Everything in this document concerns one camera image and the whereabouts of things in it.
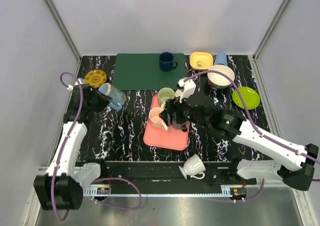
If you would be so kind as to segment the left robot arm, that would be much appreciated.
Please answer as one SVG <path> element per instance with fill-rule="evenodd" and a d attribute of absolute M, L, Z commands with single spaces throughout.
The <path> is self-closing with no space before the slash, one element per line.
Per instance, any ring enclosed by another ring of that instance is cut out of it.
<path fill-rule="evenodd" d="M 57 151 L 45 173 L 33 182 L 43 210 L 79 209 L 86 187 L 93 181 L 102 184 L 107 180 L 107 166 L 102 159 L 87 160 L 78 172 L 75 165 L 94 114 L 108 104 L 109 98 L 88 84 L 73 87 Z"/>

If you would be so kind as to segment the small grey cup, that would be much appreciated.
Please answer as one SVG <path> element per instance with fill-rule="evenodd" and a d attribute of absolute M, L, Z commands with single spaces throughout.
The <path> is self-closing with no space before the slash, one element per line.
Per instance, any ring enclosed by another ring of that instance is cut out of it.
<path fill-rule="evenodd" d="M 179 124 L 179 123 L 176 123 L 175 121 L 173 121 L 172 127 L 176 130 L 180 130 L 182 132 L 187 132 L 189 129 L 189 122 L 184 122 L 182 124 Z"/>

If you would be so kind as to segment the blue patterned mug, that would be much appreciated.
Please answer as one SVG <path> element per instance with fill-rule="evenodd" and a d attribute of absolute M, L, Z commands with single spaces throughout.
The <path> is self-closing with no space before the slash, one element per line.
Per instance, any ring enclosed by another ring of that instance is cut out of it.
<path fill-rule="evenodd" d="M 121 90 L 117 89 L 110 83 L 104 83 L 99 87 L 98 91 L 110 97 L 109 106 L 111 108 L 116 111 L 122 109 L 126 101 L 126 95 Z"/>

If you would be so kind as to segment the pink mug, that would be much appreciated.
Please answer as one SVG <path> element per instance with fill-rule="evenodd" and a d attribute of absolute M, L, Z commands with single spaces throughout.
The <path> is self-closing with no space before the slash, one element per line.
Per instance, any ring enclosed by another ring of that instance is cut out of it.
<path fill-rule="evenodd" d="M 165 122 L 160 118 L 160 114 L 164 109 L 161 107 L 154 107 L 149 112 L 149 121 L 151 126 L 155 129 L 162 129 L 163 131 L 168 131 L 168 127 Z"/>

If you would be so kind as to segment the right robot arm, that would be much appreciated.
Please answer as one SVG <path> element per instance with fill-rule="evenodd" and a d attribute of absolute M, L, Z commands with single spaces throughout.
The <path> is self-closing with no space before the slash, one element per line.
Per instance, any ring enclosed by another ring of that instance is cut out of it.
<path fill-rule="evenodd" d="M 227 171 L 229 182 L 261 178 L 282 181 L 287 186 L 307 191 L 314 179 L 319 147 L 286 141 L 257 127 L 249 118 L 216 106 L 191 104 L 187 99 L 168 99 L 160 105 L 160 118 L 167 126 L 194 123 L 214 137 L 251 147 L 270 160 L 234 159 Z"/>

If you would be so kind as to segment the white footed teacup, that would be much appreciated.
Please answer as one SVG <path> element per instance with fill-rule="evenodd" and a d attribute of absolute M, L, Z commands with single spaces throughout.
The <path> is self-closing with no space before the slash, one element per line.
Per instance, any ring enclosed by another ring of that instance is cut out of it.
<path fill-rule="evenodd" d="M 205 177 L 205 165 L 196 154 L 190 157 L 183 166 L 179 166 L 178 168 L 185 179 L 187 179 L 188 176 L 199 180 Z"/>

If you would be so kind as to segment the light green mug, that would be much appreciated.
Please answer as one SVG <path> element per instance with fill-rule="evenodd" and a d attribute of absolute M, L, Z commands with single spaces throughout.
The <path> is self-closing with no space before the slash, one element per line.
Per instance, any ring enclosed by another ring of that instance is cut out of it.
<path fill-rule="evenodd" d="M 166 101 L 175 98 L 175 92 L 171 88 L 162 88 L 158 92 L 158 103 L 161 108 L 164 108 Z"/>

